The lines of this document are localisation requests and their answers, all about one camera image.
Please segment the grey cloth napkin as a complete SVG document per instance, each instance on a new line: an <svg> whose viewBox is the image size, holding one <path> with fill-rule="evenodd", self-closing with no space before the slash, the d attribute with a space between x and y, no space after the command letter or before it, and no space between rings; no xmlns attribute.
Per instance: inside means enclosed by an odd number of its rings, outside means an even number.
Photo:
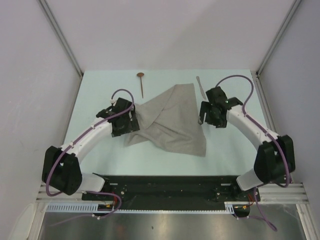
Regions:
<svg viewBox="0 0 320 240"><path fill-rule="evenodd" d="M135 105L139 130L130 133L126 146L150 141L170 153L205 157L207 141L199 124L195 87L176 84L151 100Z"/></svg>

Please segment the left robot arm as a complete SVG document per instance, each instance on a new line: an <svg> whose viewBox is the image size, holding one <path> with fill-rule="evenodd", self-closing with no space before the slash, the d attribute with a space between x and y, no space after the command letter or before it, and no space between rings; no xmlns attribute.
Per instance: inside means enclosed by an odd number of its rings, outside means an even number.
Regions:
<svg viewBox="0 0 320 240"><path fill-rule="evenodd" d="M82 173L80 164L85 156L103 139L119 137L140 129L135 105L124 98L112 100L111 105L97 113L90 127L69 144L50 146L44 155L42 182L68 196L77 191L93 192L100 200L110 196L106 179L96 173Z"/></svg>

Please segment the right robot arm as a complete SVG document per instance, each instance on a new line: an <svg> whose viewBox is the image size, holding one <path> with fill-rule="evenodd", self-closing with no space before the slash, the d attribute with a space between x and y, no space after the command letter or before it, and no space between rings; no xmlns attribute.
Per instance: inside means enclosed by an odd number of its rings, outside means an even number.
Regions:
<svg viewBox="0 0 320 240"><path fill-rule="evenodd" d="M262 126L246 111L245 105L236 97L227 98L221 87L216 86L206 93L207 101L200 106L199 124L207 123L216 128L235 126L255 147L257 154L251 170L236 178L230 188L231 196L242 201L249 190L286 177L296 169L294 143L290 136L279 135Z"/></svg>

